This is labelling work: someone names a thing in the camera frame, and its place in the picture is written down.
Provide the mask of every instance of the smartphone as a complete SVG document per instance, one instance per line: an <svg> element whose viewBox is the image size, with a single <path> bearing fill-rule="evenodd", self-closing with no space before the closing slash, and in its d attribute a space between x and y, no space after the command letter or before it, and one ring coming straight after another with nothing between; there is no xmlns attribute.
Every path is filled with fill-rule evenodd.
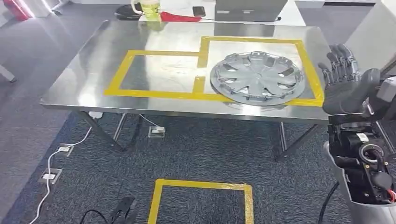
<svg viewBox="0 0 396 224"><path fill-rule="evenodd" d="M206 16L205 8L203 6L193 6L192 11L194 12L194 16Z"/></svg>

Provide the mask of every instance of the yellow tape square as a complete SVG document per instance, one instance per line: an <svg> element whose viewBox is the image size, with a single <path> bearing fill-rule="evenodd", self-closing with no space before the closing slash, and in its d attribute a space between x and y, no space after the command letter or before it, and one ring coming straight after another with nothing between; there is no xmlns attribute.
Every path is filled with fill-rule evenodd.
<svg viewBox="0 0 396 224"><path fill-rule="evenodd" d="M208 63L210 41L232 41L232 42L262 42L262 43L287 43L294 44L300 55L301 62L305 69L309 85L313 92L314 98L296 98L286 103L286 105L297 106L315 106L321 107L324 101L324 94L320 79L309 59L305 50L304 43L301 40L279 40L279 39L262 39L262 38L242 38L242 37L222 37L222 36L203 36L199 52L190 51L155 51L155 50L129 50L116 71L109 87L104 91L106 96L120 97L147 97L147 98L177 98L177 99L194 99L194 100L215 100L222 102L233 102L233 100L221 94L204 93L205 77L196 77L192 92L171 92L171 91L148 91L148 90L125 90L120 89L129 67L136 55L159 55L159 56L193 56L198 57L198 68L205 68Z"/></svg>
<svg viewBox="0 0 396 224"><path fill-rule="evenodd" d="M254 224L253 213L253 189L248 184L237 183L215 183L215 182L197 182L181 180L157 179L154 187L153 200L151 202L148 224L156 224L158 211L160 208L161 194L163 186L186 187L186 188L206 188L206 189L225 189L225 190L242 190L245 194L245 224Z"/></svg>

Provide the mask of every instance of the black plug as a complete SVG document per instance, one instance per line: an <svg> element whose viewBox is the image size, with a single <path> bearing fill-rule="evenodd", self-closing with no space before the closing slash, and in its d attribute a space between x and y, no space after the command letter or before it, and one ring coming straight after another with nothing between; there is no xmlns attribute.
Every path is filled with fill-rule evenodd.
<svg viewBox="0 0 396 224"><path fill-rule="evenodd" d="M385 172L378 172L371 176L371 182L383 190L389 190L392 189L393 178Z"/></svg>

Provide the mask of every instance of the table leg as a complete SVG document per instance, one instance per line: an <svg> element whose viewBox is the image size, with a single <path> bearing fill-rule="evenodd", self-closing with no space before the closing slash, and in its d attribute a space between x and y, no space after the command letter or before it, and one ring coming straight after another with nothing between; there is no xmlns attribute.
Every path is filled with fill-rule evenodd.
<svg viewBox="0 0 396 224"><path fill-rule="evenodd" d="M113 137L114 141L118 140L118 137L120 136L120 133L121 133L121 129L124 126L126 120L127 120L127 114L123 113L122 117L121 117L121 120L118 123L117 130L115 130L115 133L114 133L114 137Z"/></svg>
<svg viewBox="0 0 396 224"><path fill-rule="evenodd" d="M102 127L85 111L77 111L77 113L85 119L85 121L95 130L103 139L108 141L112 146L115 146L120 151L125 151L109 134L103 131Z"/></svg>
<svg viewBox="0 0 396 224"><path fill-rule="evenodd" d="M286 136L284 131L283 122L280 123L280 141L281 147L279 149L279 155L275 157L275 161L280 162L287 158L291 153L295 152L298 148L300 148L306 140L312 137L315 134L315 130L319 127L319 125L314 125L310 129L308 129L300 138L298 138L291 146L287 147L286 145Z"/></svg>
<svg viewBox="0 0 396 224"><path fill-rule="evenodd" d="M16 81L15 76L1 65L0 65L0 74L2 74L11 83Z"/></svg>

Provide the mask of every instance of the floor socket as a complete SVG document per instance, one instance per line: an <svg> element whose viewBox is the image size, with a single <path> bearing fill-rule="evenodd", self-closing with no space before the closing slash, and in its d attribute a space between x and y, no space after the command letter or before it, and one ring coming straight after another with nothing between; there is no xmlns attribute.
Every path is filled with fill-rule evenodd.
<svg viewBox="0 0 396 224"><path fill-rule="evenodd" d="M59 176L61 175L61 172L62 172L61 169L53 169L53 168L51 168L51 175L48 175L48 168L46 168L45 171L41 174L40 179L38 181L40 183L47 183L47 179L49 177L49 182L51 184L54 184L59 179Z"/></svg>
<svg viewBox="0 0 396 224"><path fill-rule="evenodd" d="M71 146L71 145L72 144L64 144L64 143L59 144L58 151L60 151L60 152L57 153L57 155L64 155L66 157L69 157L71 152L74 149L74 146Z"/></svg>
<svg viewBox="0 0 396 224"><path fill-rule="evenodd" d="M164 138L165 137L165 128L159 126L151 126L148 129L148 137L149 138Z"/></svg>

